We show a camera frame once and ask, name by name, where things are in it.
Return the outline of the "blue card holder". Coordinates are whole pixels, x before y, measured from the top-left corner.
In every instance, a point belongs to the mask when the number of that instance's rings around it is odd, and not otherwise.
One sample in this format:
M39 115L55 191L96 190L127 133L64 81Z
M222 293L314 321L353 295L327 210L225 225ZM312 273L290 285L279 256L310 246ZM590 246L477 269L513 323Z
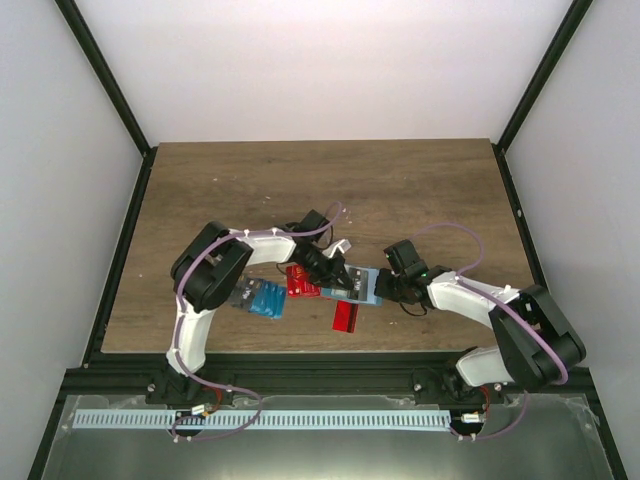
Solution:
M354 265L346 265L345 268L353 288L350 290L339 287L322 288L321 296L351 304L381 306L383 299L375 294L380 270Z

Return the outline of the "single red credit card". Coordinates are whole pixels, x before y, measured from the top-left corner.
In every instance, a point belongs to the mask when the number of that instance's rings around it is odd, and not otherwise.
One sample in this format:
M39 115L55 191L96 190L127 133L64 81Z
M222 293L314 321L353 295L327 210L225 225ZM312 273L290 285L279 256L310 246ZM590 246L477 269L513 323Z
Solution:
M337 332L352 334L355 331L359 305L338 301L334 313L332 329Z

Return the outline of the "black VIP credit card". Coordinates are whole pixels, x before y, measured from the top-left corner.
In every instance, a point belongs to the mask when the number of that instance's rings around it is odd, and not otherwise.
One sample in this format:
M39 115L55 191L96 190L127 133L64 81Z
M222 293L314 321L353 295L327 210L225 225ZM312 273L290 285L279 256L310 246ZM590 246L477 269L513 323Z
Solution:
M348 291L348 298L357 302L366 302L368 299L368 271L354 266L350 266L347 270L353 280L353 289Z

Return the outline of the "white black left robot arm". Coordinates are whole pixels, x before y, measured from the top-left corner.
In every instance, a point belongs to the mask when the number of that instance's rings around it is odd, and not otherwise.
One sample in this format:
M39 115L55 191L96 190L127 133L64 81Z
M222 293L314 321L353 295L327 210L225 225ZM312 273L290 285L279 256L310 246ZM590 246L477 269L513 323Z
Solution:
M168 365L176 371L170 393L181 403L196 402L204 392L204 379L196 373L205 364L205 346L216 310L231 296L248 266L295 263L309 281L323 288L351 289L344 254L347 239L321 247L319 241L336 223L311 210L299 222L266 230L236 230L210 222L171 267L176 321Z

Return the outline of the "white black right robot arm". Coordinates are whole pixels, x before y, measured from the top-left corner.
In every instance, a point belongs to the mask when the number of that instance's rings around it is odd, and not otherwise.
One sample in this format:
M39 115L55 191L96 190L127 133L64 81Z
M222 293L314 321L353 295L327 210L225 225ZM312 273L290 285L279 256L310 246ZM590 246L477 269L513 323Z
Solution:
M429 268L408 239L384 253L389 266L380 270L377 296L425 312L452 312L494 334L494 347L467 351L445 376L451 400L468 402L489 384L511 383L529 392L562 385L585 360L583 341L545 287L493 286L440 265Z

